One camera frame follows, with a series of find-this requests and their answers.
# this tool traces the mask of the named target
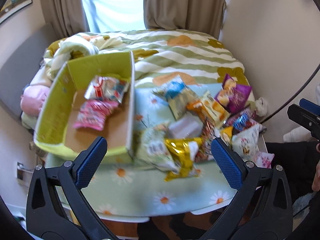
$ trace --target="headboard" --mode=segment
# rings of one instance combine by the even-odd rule
[[[0,68],[0,105],[16,120],[20,119],[20,96],[38,72],[44,50],[58,40],[51,23],[33,33]]]

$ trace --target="picture frame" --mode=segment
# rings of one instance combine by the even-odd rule
[[[7,0],[0,10],[0,24],[30,4],[32,0]]]

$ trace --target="human hand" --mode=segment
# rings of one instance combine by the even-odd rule
[[[313,191],[320,190],[320,161],[318,162],[316,167],[316,174],[315,174],[315,178],[313,179],[312,190]]]

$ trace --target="light green snack bag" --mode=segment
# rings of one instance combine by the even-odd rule
[[[164,144],[169,122],[148,128],[142,132],[136,158],[161,171],[176,171],[177,167]]]

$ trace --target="bed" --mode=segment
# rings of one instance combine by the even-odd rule
[[[43,81],[43,77],[54,80],[59,71],[59,66],[54,64],[59,55],[58,49],[61,49],[60,55],[67,53],[74,57],[133,52],[136,73],[135,130],[144,129],[146,123],[152,126],[159,122],[159,115],[152,113],[167,113],[162,118],[168,118],[170,113],[166,112],[167,106],[156,100],[151,90],[174,76],[180,75],[199,95],[205,90],[218,93],[226,73],[240,84],[249,84],[244,76],[243,64],[223,44],[204,33],[187,30],[79,33],[48,47],[44,54],[45,67],[37,72],[41,78],[36,76],[34,81]],[[28,82],[25,79],[22,87]],[[253,94],[248,103],[251,107],[254,105]],[[34,129],[36,118],[24,113],[21,118],[28,127]],[[262,138],[259,143],[260,149],[266,151]],[[58,166],[63,162],[49,154],[46,167]],[[217,164],[201,163],[197,165],[197,170],[198,178],[166,183],[164,174],[158,170],[135,169],[119,160],[111,165],[101,165],[89,187],[82,192],[100,217],[115,221],[143,222],[150,216],[190,211],[202,214],[228,205],[236,191],[230,188]],[[59,191],[59,196],[63,205],[69,208],[62,191]]]

